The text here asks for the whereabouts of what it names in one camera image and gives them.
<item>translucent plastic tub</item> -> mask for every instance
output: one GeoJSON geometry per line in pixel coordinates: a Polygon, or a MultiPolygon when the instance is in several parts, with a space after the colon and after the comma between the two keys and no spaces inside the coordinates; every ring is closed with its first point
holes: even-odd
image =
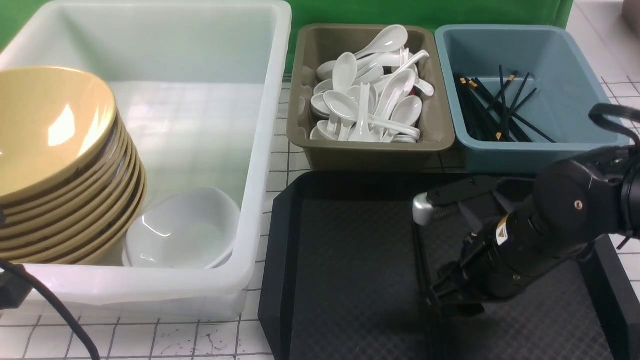
{"type": "Polygon", "coordinates": [[[628,144],[627,137],[604,131],[589,120],[591,107],[609,100],[566,31],[552,26],[449,25],[436,31],[436,42],[456,138],[465,146],[468,171],[535,174],[580,152],[628,144]],[[453,73],[478,77],[492,94],[497,94],[499,65],[506,77],[519,71],[518,79],[506,91],[507,104],[511,104],[526,73],[531,73],[522,94],[536,87],[538,91],[518,114],[557,143],[544,140],[517,120],[533,143],[480,142],[469,136],[453,73]]]}
{"type": "MultiPolygon", "coordinates": [[[[241,214],[233,255],[214,270],[27,270],[83,316],[133,311],[237,318],[255,266],[290,29],[291,9],[277,0],[43,6],[0,55],[0,69],[53,65],[100,76],[112,87],[147,169],[146,206],[170,193],[215,186],[241,205],[241,214]]],[[[41,311],[42,304],[32,293],[21,309],[41,311]]]]}

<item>warning label sticker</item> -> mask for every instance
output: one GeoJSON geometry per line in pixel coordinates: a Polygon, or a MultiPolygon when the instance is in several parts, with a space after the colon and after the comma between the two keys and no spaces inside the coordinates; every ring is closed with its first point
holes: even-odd
{"type": "Polygon", "coordinates": [[[509,234],[507,233],[507,217],[502,218],[498,223],[498,226],[495,228],[495,240],[498,243],[498,246],[502,245],[505,241],[509,239],[509,234]]]}

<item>black strap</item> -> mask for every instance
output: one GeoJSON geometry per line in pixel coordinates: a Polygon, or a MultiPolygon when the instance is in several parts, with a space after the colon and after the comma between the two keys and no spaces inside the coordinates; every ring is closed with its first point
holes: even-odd
{"type": "Polygon", "coordinates": [[[602,103],[595,104],[595,106],[591,108],[591,111],[589,111],[589,118],[596,126],[616,134],[625,135],[633,139],[636,147],[640,147],[640,137],[638,137],[636,132],[607,119],[605,116],[619,117],[640,124],[640,111],[629,108],[628,106],[602,103]]]}

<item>bowl rim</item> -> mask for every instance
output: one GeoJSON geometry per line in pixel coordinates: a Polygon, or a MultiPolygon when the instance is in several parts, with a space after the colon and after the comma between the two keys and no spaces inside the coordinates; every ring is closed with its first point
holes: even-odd
{"type": "Polygon", "coordinates": [[[60,71],[60,72],[73,72],[78,73],[83,77],[87,78],[87,81],[91,81],[93,83],[98,84],[99,86],[104,87],[105,90],[105,100],[107,106],[104,111],[104,118],[109,119],[108,124],[105,127],[105,130],[100,134],[98,139],[80,156],[78,156],[74,161],[71,161],[66,166],[57,169],[55,173],[50,175],[49,177],[45,177],[30,185],[23,187],[19,190],[14,190],[13,192],[8,192],[0,195],[0,205],[11,204],[14,202],[18,202],[21,199],[29,198],[31,196],[37,195],[42,191],[46,191],[46,189],[54,186],[60,181],[64,180],[67,176],[70,175],[72,170],[76,167],[83,167],[89,162],[92,158],[94,158],[97,153],[103,148],[107,139],[111,134],[111,129],[113,128],[113,124],[115,123],[116,114],[118,113],[118,109],[116,106],[115,94],[109,87],[109,85],[101,78],[92,74],[91,72],[86,72],[82,70],[72,69],[69,67],[59,67],[59,66],[30,66],[30,67],[16,67],[12,69],[2,70],[0,71],[0,78],[3,75],[13,74],[17,72],[35,72],[35,71],[43,71],[43,72],[52,72],[52,71],[60,71]]]}

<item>white tile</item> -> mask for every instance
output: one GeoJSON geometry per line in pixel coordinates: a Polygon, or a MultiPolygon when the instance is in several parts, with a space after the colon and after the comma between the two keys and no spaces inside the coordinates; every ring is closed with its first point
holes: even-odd
{"type": "Polygon", "coordinates": [[[629,129],[635,129],[635,128],[636,128],[636,126],[634,125],[634,123],[633,123],[633,122],[631,122],[631,121],[629,121],[629,120],[627,120],[627,119],[620,119],[620,120],[622,121],[622,124],[623,124],[625,127],[629,128],[629,129]]]}
{"type": "Polygon", "coordinates": [[[262,214],[260,220],[260,236],[269,235],[269,228],[271,228],[271,213],[262,214]]]}
{"type": "Polygon", "coordinates": [[[286,136],[274,136],[271,141],[271,152],[288,152],[289,139],[286,136]]]}
{"type": "Polygon", "coordinates": [[[261,291],[249,291],[246,294],[246,304],[242,312],[242,320],[258,320],[258,306],[261,291]]]}
{"type": "Polygon", "coordinates": [[[615,97],[620,99],[620,97],[632,97],[632,96],[640,96],[640,93],[636,90],[633,84],[608,84],[611,92],[615,97]]]}
{"type": "Polygon", "coordinates": [[[269,171],[287,171],[289,155],[284,153],[271,154],[269,171]]]}
{"type": "Polygon", "coordinates": [[[280,100],[278,102],[280,104],[282,103],[288,104],[290,96],[291,96],[291,90],[282,89],[282,91],[280,91],[280,100]]]}
{"type": "Polygon", "coordinates": [[[18,312],[7,311],[0,316],[0,327],[7,325],[35,325],[38,322],[38,315],[20,315],[18,312]]]}
{"type": "Polygon", "coordinates": [[[289,114],[289,104],[278,105],[278,113],[276,119],[286,119],[289,114]]]}
{"type": "MultiPolygon", "coordinates": [[[[98,348],[98,353],[103,359],[107,358],[109,345],[113,338],[114,327],[114,325],[86,325],[83,327],[84,331],[86,331],[95,344],[95,347],[98,348]]],[[[89,357],[89,352],[76,335],[74,335],[74,339],[71,341],[68,357],[89,357]]]]}
{"type": "Polygon", "coordinates": [[[256,261],[264,261],[267,258],[267,245],[269,245],[269,236],[261,236],[258,243],[258,254],[255,257],[256,261]]]}
{"type": "Polygon", "coordinates": [[[304,150],[303,150],[301,147],[299,147],[299,146],[297,146],[297,145],[294,145],[294,144],[292,143],[292,144],[291,144],[291,148],[289,149],[289,152],[291,152],[291,153],[294,153],[294,152],[304,152],[304,150]]]}
{"type": "Polygon", "coordinates": [[[631,285],[633,285],[634,290],[636,291],[636,296],[640,300],[640,281],[634,281],[631,285]]]}
{"type": "Polygon", "coordinates": [[[140,316],[123,316],[120,318],[119,323],[128,324],[149,324],[155,325],[158,322],[158,317],[152,315],[140,315],[140,316]]]}
{"type": "Polygon", "coordinates": [[[640,281],[640,254],[620,254],[620,261],[631,281],[640,281]]]}
{"type": "Polygon", "coordinates": [[[607,82],[626,79],[626,74],[611,53],[603,51],[606,49],[604,42],[577,4],[573,4],[566,30],[578,43],[580,50],[597,76],[603,77],[607,82]]]}
{"type": "Polygon", "coordinates": [[[68,326],[36,327],[25,358],[65,357],[70,341],[71,329],[68,326]]]}
{"type": "MultiPolygon", "coordinates": [[[[613,244],[613,247],[618,247],[618,245],[620,245],[620,243],[622,243],[622,241],[625,239],[624,236],[620,236],[617,234],[611,234],[609,236],[611,237],[611,243],[613,244]]],[[[625,247],[622,248],[622,250],[616,250],[616,251],[618,251],[618,254],[628,254],[628,253],[640,254],[640,240],[631,239],[627,242],[625,247]]]]}
{"type": "Polygon", "coordinates": [[[276,119],[273,125],[274,135],[286,135],[287,134],[287,119],[276,119]]]}
{"type": "Polygon", "coordinates": [[[155,325],[118,325],[110,356],[149,356],[155,325]]]}
{"type": "Polygon", "coordinates": [[[32,330],[32,327],[0,327],[0,358],[20,359],[32,330]]]}
{"type": "Polygon", "coordinates": [[[273,210],[273,199],[278,197],[280,193],[266,193],[264,194],[264,206],[262,207],[263,213],[270,213],[273,210]]]}
{"type": "Polygon", "coordinates": [[[289,185],[293,184],[293,182],[297,180],[297,178],[306,174],[307,172],[311,172],[311,170],[300,170],[300,171],[289,172],[289,185]]]}
{"type": "Polygon", "coordinates": [[[251,276],[251,281],[249,281],[249,287],[247,287],[247,290],[261,289],[263,275],[264,263],[257,263],[255,265],[255,269],[253,270],[253,276],[251,276]]]}
{"type": "Polygon", "coordinates": [[[620,105],[640,109],[640,97],[619,97],[618,102],[620,105]]]}
{"type": "Polygon", "coordinates": [[[195,355],[232,355],[236,352],[238,324],[200,324],[195,355]]]}
{"type": "Polygon", "coordinates": [[[613,93],[611,92],[611,90],[609,90],[609,87],[607,86],[607,84],[601,84],[602,85],[602,89],[604,90],[604,93],[607,94],[607,97],[612,97],[613,93]]]}
{"type": "Polygon", "coordinates": [[[80,325],[115,325],[118,322],[117,317],[107,316],[81,316],[80,325]]]}
{"type": "Polygon", "coordinates": [[[241,322],[238,337],[238,355],[271,353],[260,322],[241,322]]]}
{"type": "Polygon", "coordinates": [[[197,324],[158,325],[153,356],[190,356],[195,348],[197,324]]]}
{"type": "Polygon", "coordinates": [[[286,172],[270,172],[267,178],[267,191],[268,192],[281,192],[287,188],[287,173],[286,172]]]}
{"type": "Polygon", "coordinates": [[[237,360],[275,360],[273,354],[271,355],[242,355],[238,356],[237,360]]]}
{"type": "MultiPolygon", "coordinates": [[[[616,68],[618,67],[619,69],[619,65],[617,65],[617,63],[615,64],[610,64],[610,66],[612,68],[616,68]]],[[[625,84],[625,83],[629,83],[629,78],[627,77],[627,75],[624,74],[624,72],[622,72],[619,75],[604,75],[602,76],[602,79],[604,79],[604,81],[608,84],[625,84]]]]}
{"type": "Polygon", "coordinates": [[[39,325],[66,325],[66,324],[67,322],[65,321],[65,319],[62,318],[62,316],[60,316],[60,314],[42,315],[42,317],[40,318],[40,322],[38,322],[38,326],[39,325]]]}
{"type": "Polygon", "coordinates": [[[640,75],[640,42],[620,15],[622,1],[580,3],[579,8],[599,37],[605,40],[606,48],[601,51],[613,54],[626,75],[640,75]]]}
{"type": "Polygon", "coordinates": [[[289,155],[289,171],[311,170],[307,155],[304,152],[289,155]]]}

